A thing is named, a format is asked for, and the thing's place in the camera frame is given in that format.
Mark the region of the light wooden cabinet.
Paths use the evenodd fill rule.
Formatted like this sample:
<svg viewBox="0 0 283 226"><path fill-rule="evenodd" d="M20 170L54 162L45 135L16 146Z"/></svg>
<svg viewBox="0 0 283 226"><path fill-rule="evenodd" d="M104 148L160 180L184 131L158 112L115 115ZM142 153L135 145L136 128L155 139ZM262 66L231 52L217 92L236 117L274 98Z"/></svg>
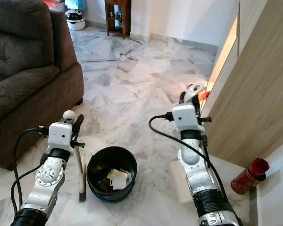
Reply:
<svg viewBox="0 0 283 226"><path fill-rule="evenodd" d="M202 114L211 156L239 166L283 145L283 0L239 0Z"/></svg>

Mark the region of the dark wooden side table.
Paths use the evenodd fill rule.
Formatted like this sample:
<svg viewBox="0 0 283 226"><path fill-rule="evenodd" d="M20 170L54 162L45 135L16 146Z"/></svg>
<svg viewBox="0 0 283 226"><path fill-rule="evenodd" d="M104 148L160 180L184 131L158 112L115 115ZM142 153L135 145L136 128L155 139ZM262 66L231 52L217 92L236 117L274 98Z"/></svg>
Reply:
<svg viewBox="0 0 283 226"><path fill-rule="evenodd" d="M131 4L132 0L104 0L106 32L123 39L131 32Z"/></svg>

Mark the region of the blue box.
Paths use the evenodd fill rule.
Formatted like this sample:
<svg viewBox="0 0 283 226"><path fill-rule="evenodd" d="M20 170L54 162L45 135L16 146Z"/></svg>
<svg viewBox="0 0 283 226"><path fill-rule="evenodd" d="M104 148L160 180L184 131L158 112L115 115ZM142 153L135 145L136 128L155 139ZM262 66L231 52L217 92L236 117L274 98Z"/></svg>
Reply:
<svg viewBox="0 0 283 226"><path fill-rule="evenodd" d="M65 5L68 9L87 10L87 0L65 0Z"/></svg>

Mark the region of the white round appliance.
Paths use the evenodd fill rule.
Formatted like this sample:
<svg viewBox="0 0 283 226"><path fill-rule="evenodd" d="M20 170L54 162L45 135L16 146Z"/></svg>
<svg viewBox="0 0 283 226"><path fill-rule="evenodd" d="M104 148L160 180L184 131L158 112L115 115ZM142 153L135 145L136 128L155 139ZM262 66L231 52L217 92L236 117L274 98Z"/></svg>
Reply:
<svg viewBox="0 0 283 226"><path fill-rule="evenodd" d="M83 13L79 9L68 9L65 13L67 25L70 30L83 30L86 22Z"/></svg>

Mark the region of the red box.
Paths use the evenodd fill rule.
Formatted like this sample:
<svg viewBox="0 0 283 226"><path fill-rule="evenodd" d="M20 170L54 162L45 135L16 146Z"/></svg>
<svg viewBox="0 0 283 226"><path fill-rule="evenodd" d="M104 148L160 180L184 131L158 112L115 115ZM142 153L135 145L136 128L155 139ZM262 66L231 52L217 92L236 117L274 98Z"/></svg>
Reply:
<svg viewBox="0 0 283 226"><path fill-rule="evenodd" d="M49 7L49 9L59 12L67 11L65 0L43 0L43 2Z"/></svg>

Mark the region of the wooden hand broom white knob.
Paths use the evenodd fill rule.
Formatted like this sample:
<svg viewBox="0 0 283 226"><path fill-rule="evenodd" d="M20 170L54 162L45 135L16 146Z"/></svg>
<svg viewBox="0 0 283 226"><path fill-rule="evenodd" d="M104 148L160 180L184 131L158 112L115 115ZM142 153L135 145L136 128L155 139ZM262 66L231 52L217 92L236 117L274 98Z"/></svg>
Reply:
<svg viewBox="0 0 283 226"><path fill-rule="evenodd" d="M68 110L63 114L64 123L70 123L73 125L75 122L75 112L72 110ZM79 203L84 203L87 200L87 185L86 185L86 174L85 174L85 164L83 161L83 157L81 157L80 149L74 148L75 157L77 158L77 163L79 167Z"/></svg>

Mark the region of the dark brown fabric sofa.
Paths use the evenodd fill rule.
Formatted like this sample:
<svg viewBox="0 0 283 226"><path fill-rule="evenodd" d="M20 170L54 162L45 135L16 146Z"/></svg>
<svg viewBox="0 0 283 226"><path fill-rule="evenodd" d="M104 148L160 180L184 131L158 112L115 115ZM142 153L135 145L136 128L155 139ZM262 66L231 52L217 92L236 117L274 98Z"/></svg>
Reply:
<svg viewBox="0 0 283 226"><path fill-rule="evenodd" d="M49 126L83 103L83 69L64 12L42 0L0 0L0 168L12 170Z"/></svg>

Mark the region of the white paper trash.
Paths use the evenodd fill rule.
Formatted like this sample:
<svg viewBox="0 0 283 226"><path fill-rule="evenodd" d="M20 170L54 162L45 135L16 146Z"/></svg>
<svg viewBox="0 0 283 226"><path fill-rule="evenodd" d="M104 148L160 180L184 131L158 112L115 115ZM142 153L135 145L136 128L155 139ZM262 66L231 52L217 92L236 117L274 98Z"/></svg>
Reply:
<svg viewBox="0 0 283 226"><path fill-rule="evenodd" d="M126 170L111 169L106 178L113 190L123 190L133 181L133 174Z"/></svg>

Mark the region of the black plastic bucket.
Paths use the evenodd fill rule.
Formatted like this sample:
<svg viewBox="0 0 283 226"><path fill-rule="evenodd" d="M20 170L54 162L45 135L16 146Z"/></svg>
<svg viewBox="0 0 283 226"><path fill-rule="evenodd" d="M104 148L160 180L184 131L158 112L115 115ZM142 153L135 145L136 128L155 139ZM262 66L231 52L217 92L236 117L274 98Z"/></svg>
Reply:
<svg viewBox="0 0 283 226"><path fill-rule="evenodd" d="M107 176L111 170L119 170L128 175L123 189L114 190ZM119 146L103 148L87 163L87 184L92 193L103 202L118 203L125 200L135 187L138 164L128 149Z"/></svg>

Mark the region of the brown spray can red cap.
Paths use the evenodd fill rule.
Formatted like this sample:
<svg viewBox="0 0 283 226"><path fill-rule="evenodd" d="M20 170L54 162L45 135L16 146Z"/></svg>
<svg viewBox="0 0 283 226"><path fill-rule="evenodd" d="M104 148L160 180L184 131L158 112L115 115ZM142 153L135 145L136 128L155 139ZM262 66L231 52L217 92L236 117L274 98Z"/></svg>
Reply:
<svg viewBox="0 0 283 226"><path fill-rule="evenodd" d="M266 179L266 172L269 168L269 163L266 160L254 159L243 172L232 179L230 183L232 190L237 194L247 193Z"/></svg>

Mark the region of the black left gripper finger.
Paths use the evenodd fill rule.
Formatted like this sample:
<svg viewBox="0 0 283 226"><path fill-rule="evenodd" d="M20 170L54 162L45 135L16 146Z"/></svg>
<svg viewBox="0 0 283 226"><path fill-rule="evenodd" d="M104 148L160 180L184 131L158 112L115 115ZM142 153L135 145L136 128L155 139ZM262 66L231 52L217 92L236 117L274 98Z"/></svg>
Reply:
<svg viewBox="0 0 283 226"><path fill-rule="evenodd" d="M84 115L80 114L77 116L75 122L73 123L73 140L77 140L81 128L81 124L84 121Z"/></svg>

